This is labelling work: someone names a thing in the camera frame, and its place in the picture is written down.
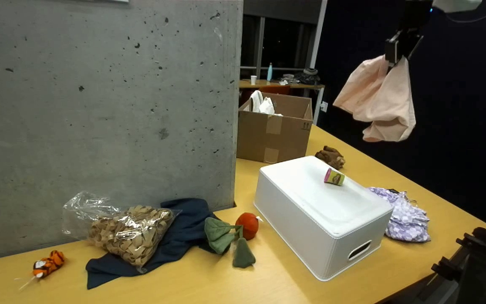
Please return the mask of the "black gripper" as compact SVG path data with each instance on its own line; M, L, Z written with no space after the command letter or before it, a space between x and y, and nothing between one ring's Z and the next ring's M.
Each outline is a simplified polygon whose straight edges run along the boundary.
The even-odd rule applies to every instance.
M404 14L400 19L400 29L419 31L431 19L431 14L432 14L432 0L405 0ZM402 39L404 39L402 31L399 31L397 34L394 34L385 41L385 60L392 66L395 66L402 58ZM404 56L407 60L411 60L417 53L422 39L424 36L419 33L411 33L405 38Z

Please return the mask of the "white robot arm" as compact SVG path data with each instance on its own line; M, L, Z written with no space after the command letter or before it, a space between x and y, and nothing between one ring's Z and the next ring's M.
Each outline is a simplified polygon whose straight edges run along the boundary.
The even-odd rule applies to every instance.
M444 16L461 26L483 23L486 0L404 0L397 31L385 39L385 60L390 66L414 56L424 39L422 28L432 16Z

